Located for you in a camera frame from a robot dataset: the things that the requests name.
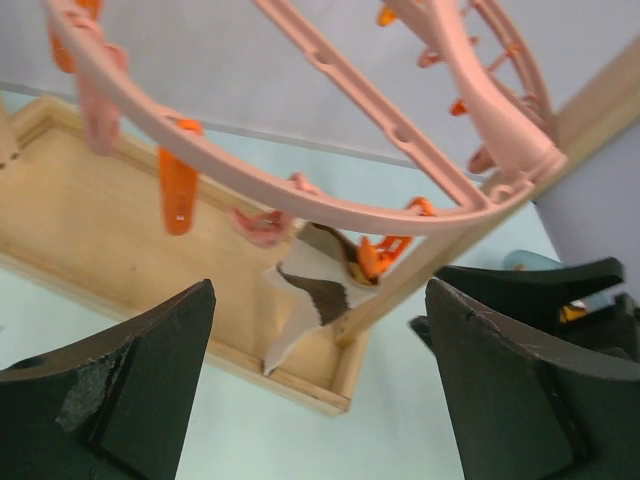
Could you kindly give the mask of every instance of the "pink clip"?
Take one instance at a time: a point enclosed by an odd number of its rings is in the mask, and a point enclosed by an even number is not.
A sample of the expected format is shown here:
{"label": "pink clip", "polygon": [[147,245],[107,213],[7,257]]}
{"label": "pink clip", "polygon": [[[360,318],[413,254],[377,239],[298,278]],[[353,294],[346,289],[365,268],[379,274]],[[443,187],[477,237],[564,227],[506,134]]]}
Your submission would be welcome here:
{"label": "pink clip", "polygon": [[[294,182],[298,190],[319,194],[319,190],[313,187],[301,173],[294,173],[289,181]],[[260,213],[254,217],[248,217],[237,208],[231,211],[231,222],[235,230],[245,240],[261,248],[277,246],[284,239],[293,218],[279,210]]]}
{"label": "pink clip", "polygon": [[[116,45],[105,43],[102,31],[94,21],[76,17],[74,24],[77,28],[86,29],[91,37],[104,47],[118,69],[127,70],[127,52]],[[120,110],[82,72],[82,68],[76,71],[76,85],[87,144],[96,155],[111,155],[120,134]]]}

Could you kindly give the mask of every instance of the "pink plastic frame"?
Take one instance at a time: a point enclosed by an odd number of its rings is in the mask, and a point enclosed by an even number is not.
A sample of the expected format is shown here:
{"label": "pink plastic frame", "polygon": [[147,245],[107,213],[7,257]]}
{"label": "pink plastic frame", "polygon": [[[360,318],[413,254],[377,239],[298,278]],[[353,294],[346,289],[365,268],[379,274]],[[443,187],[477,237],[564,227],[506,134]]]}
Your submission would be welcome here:
{"label": "pink plastic frame", "polygon": [[51,24],[77,68],[146,134],[199,172],[232,190],[289,215],[362,233],[432,235],[476,224],[522,200],[566,161],[551,139],[523,113],[508,91],[496,86],[468,41],[456,0],[385,0],[398,17],[449,65],[484,148],[510,182],[482,193],[370,82],[335,50],[286,0],[254,0],[324,72],[376,122],[390,141],[458,205],[435,217],[406,210],[370,207],[299,190],[189,135],[162,116],[164,107],[119,70],[93,39],[74,27],[69,15],[86,13],[70,0],[42,0]]}

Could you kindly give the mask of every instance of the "wall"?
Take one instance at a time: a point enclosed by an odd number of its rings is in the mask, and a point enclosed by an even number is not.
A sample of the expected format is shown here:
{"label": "wall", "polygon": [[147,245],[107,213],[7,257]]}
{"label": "wall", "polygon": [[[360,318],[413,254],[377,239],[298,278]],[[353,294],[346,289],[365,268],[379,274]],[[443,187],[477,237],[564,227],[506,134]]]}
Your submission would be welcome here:
{"label": "wall", "polygon": [[640,122],[600,149],[537,202],[567,264],[603,257],[626,267],[626,290],[640,300]]}
{"label": "wall", "polygon": [[[4,98],[10,111],[29,101]],[[438,197],[415,170],[216,132],[208,137],[275,174],[304,171],[325,191],[352,200],[400,207],[415,195]],[[499,268],[515,248],[555,258],[531,206],[457,263]],[[436,363],[407,327],[424,314],[423,299],[416,292],[375,328],[352,410],[336,419],[205,366],[178,478],[461,480]],[[0,271],[0,304],[0,368],[112,324],[6,271]]]}

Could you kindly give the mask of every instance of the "gray wall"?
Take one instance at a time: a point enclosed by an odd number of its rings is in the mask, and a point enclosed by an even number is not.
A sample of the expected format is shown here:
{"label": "gray wall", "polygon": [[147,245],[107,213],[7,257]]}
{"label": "gray wall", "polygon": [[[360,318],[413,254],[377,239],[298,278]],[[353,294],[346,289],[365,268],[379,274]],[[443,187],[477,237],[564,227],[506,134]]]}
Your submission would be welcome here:
{"label": "gray wall", "polygon": [[543,195],[537,209],[560,260],[618,258],[626,290],[640,301],[640,122]]}

